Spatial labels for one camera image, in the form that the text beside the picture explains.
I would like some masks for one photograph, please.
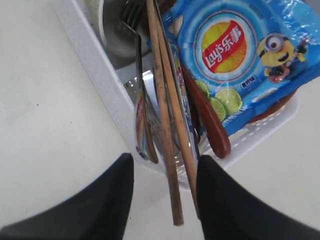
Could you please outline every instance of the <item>chopstick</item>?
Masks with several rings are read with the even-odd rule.
[[[160,107],[161,128],[164,142],[164,162],[169,185],[169,194],[171,201],[171,210],[173,224],[181,226],[184,224],[181,197],[179,191],[178,174],[176,160],[173,149],[173,137],[170,126],[170,115],[166,96],[166,86],[163,75],[161,52],[159,48],[159,39],[157,33],[157,19],[154,0],[147,0],[147,15],[149,20],[149,31],[152,43],[152,52],[154,56],[154,74],[156,82],[156,92],[158,104]]]
[[[177,92],[175,79],[173,75],[173,69],[170,64],[169,53],[168,53],[167,44],[165,40],[164,29],[163,29],[163,25],[162,25],[158,10],[156,10],[156,30],[157,30],[159,46],[160,46],[161,60],[162,60],[163,71],[164,71],[164,79],[165,79],[165,83],[167,85],[167,89],[170,96],[173,118],[174,118],[176,130],[177,130],[180,150],[182,153],[182,159],[184,162],[185,171],[188,178],[195,211],[197,216],[199,217],[199,209],[197,204],[197,189],[196,189],[197,166],[195,163],[195,159],[193,157],[192,149],[189,146],[190,144],[189,135],[187,132],[184,117],[182,114],[182,109],[180,106],[178,92]]]

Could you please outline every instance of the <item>minion cartoon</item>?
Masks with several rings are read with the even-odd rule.
[[[304,54],[307,52],[307,40],[295,47],[288,37],[280,33],[270,33],[261,40],[258,56],[265,66],[264,75],[278,84],[283,80],[292,80],[308,67]]]

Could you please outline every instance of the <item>metal fork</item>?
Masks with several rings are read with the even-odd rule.
[[[146,87],[143,81],[141,36],[137,32],[142,10],[146,2],[127,0],[120,11],[122,23],[134,35],[136,42],[136,75],[137,75],[137,100],[134,106],[135,112],[135,147],[141,157],[157,164],[159,162],[152,139],[148,122],[146,106]]]

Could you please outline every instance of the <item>blue packaging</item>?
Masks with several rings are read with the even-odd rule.
[[[320,75],[320,18],[302,0],[177,0],[162,19],[228,135]]]

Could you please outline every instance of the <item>dish rack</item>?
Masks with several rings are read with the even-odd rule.
[[[54,6],[83,67],[117,125],[133,158],[145,168],[166,175],[166,167],[163,160],[160,160],[159,164],[153,164],[143,160],[136,151],[134,141],[134,105],[131,100],[133,96],[129,96],[130,92],[126,91],[125,86],[129,81],[134,81],[134,64],[117,71],[113,68],[96,33],[92,29],[91,19],[84,0],[56,0],[54,1]],[[144,57],[143,70],[150,70],[152,67],[150,64],[151,61],[148,56]],[[230,136],[231,154],[223,160],[217,159],[205,137],[201,138],[199,151],[201,154],[212,156],[226,170],[288,122],[297,113],[298,109],[299,99],[295,94],[279,111],[260,121],[246,125],[242,130]],[[176,157],[176,163],[180,186],[183,189],[189,189],[186,170],[184,165],[181,164],[179,156]]]

